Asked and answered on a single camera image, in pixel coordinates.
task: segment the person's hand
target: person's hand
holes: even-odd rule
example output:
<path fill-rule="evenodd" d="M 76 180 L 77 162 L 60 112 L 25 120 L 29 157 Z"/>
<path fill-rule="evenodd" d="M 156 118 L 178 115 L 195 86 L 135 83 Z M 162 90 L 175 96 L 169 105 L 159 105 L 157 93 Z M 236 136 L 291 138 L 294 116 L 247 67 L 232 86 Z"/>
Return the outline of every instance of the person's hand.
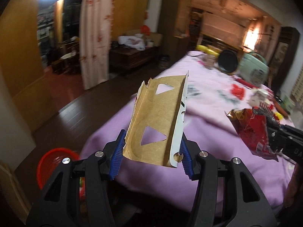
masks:
<path fill-rule="evenodd" d="M 294 197 L 298 191 L 303 192 L 303 168 L 296 164 L 284 197 L 285 207 L 290 207 L 294 203 Z"/>

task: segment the bed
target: bed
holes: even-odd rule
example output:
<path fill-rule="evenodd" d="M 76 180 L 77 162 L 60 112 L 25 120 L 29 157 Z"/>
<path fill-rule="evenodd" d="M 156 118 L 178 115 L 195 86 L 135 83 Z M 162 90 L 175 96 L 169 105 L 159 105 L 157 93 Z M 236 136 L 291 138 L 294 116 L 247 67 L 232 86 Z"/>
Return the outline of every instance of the bed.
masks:
<path fill-rule="evenodd" d="M 245 88 L 244 99 L 240 101 L 230 94 L 231 84 L 242 86 L 240 83 L 216 69 L 205 68 L 191 56 L 183 57 L 157 77 L 185 75 L 187 71 L 188 99 L 184 117 L 187 139 L 197 142 L 201 150 L 208 151 L 218 159 L 239 157 L 263 190 L 272 209 L 277 212 L 281 209 L 294 165 L 282 157 L 275 161 L 252 155 L 225 116 L 225 112 L 234 108 L 250 108 L 247 100 L 252 91 Z M 115 140 L 121 129 L 128 129 L 134 101 L 135 97 L 132 97 L 127 105 L 88 139 L 81 152 L 82 159 Z M 281 123 L 292 125 L 290 120 L 282 120 Z M 169 168 L 123 158 L 115 180 L 131 191 L 156 196 L 188 212 L 191 211 L 197 188 L 197 181 L 189 180 L 181 163 L 178 168 Z M 222 204 L 223 190 L 218 190 L 218 214 Z"/>

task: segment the cardboard sheet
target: cardboard sheet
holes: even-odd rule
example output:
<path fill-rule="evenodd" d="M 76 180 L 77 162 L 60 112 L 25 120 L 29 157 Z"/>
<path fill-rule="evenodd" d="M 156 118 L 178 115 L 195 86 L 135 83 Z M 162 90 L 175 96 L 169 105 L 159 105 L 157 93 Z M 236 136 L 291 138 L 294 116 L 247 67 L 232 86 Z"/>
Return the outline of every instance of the cardboard sheet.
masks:
<path fill-rule="evenodd" d="M 125 137 L 123 155 L 145 163 L 177 167 L 184 127 L 187 100 L 187 75 L 150 79 L 142 83 L 134 112 Z M 159 85 L 173 89 L 156 94 Z M 145 128 L 149 126 L 166 136 L 163 141 L 141 145 Z"/>

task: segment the snack bag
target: snack bag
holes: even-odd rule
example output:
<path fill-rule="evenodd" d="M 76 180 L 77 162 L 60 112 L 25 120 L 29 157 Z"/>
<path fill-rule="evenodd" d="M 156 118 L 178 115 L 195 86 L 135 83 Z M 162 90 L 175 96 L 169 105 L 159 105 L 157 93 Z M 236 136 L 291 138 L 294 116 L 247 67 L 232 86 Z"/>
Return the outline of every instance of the snack bag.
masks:
<path fill-rule="evenodd" d="M 252 154 L 277 160 L 269 147 L 267 117 L 256 113 L 254 109 L 231 110 L 226 116 Z"/>

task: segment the metal pivot bolt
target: metal pivot bolt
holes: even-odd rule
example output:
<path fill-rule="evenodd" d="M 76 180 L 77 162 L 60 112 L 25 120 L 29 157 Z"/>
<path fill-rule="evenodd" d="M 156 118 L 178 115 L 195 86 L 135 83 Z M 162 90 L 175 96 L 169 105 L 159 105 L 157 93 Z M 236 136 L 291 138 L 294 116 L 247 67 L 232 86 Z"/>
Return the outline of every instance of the metal pivot bolt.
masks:
<path fill-rule="evenodd" d="M 103 151 L 97 151 L 97 152 L 95 153 L 95 156 L 96 156 L 96 157 L 102 157 L 103 155 L 104 155 Z"/>
<path fill-rule="evenodd" d="M 233 158 L 232 162 L 238 165 L 241 163 L 241 160 L 239 158 Z"/>
<path fill-rule="evenodd" d="M 68 163 L 70 163 L 70 161 L 71 161 L 70 158 L 64 158 L 64 159 L 62 160 L 62 163 L 63 163 L 63 164 L 68 164 Z"/>
<path fill-rule="evenodd" d="M 201 152 L 199 153 L 199 155 L 200 155 L 201 157 L 207 157 L 207 156 L 208 156 L 208 153 L 207 153 L 206 151 L 201 151 Z"/>

